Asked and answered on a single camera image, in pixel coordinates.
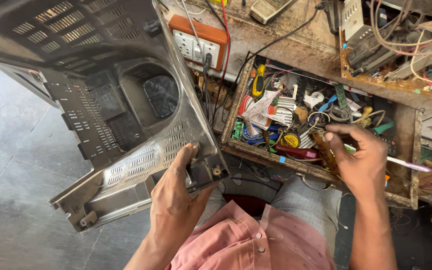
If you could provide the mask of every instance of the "white wire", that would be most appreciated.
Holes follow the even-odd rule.
[[[193,31],[193,33],[194,33],[194,36],[196,37],[196,41],[198,42],[198,47],[199,47],[199,50],[201,51],[201,62],[202,62],[202,64],[204,65],[205,64],[205,56],[203,55],[203,48],[201,47],[201,42],[199,41],[199,37],[198,37],[198,33],[196,33],[196,30],[195,30],[195,26],[194,26],[194,24],[193,24],[193,20],[191,20],[191,16],[189,15],[189,12],[188,12],[188,9],[186,8],[186,4],[184,3],[184,1],[185,0],[181,0],[181,3],[183,3],[183,9],[184,9],[184,11],[186,12],[186,15],[188,15],[188,19],[189,19],[189,23],[191,24],[191,28],[192,28],[192,31]]]
[[[183,3],[184,7],[181,5],[180,2],[178,2],[178,0],[175,0],[175,1],[176,1],[177,5],[178,5],[180,8],[184,9],[184,10],[186,11],[186,13],[188,13],[188,14],[192,14],[192,15],[200,15],[201,13],[203,13],[203,12],[206,11],[206,9],[203,9],[203,10],[201,10],[201,12],[199,12],[199,13],[192,13],[192,12],[189,12],[188,10],[185,9],[186,5],[184,5],[184,2],[185,2],[186,0],[181,0],[181,3]]]

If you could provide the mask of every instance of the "switch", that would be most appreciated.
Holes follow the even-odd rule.
[[[201,61],[201,50],[199,49],[199,47],[195,47],[194,48],[194,60],[198,61],[198,62],[202,62]]]

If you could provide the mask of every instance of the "plastic part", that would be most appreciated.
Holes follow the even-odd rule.
[[[304,96],[304,104],[308,106],[310,109],[316,106],[316,104],[322,102],[325,99],[325,96],[320,92],[314,92],[310,95]]]

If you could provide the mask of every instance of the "green plastic piece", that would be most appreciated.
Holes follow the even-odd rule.
[[[337,101],[339,103],[339,107],[342,109],[347,108],[348,102],[346,101],[344,86],[342,84],[338,84],[334,88],[336,89],[336,96],[337,96]]]
[[[386,124],[378,126],[378,127],[373,127],[373,129],[374,129],[374,131],[376,131],[377,134],[381,134],[385,130],[387,130],[388,128],[392,128],[394,125],[395,124],[393,122],[390,122],[390,123],[386,123]]]
[[[231,134],[231,139],[236,139],[238,141],[241,141],[241,136],[243,135],[243,127],[244,127],[244,123],[235,122],[233,133]]]

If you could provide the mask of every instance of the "screwdriver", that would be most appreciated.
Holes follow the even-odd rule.
[[[252,95],[255,98],[259,97],[263,93],[263,89],[265,86],[265,79],[263,77],[263,74],[265,73],[265,70],[265,65],[259,65],[258,71],[256,72],[256,78],[254,78],[254,81],[252,83]]]

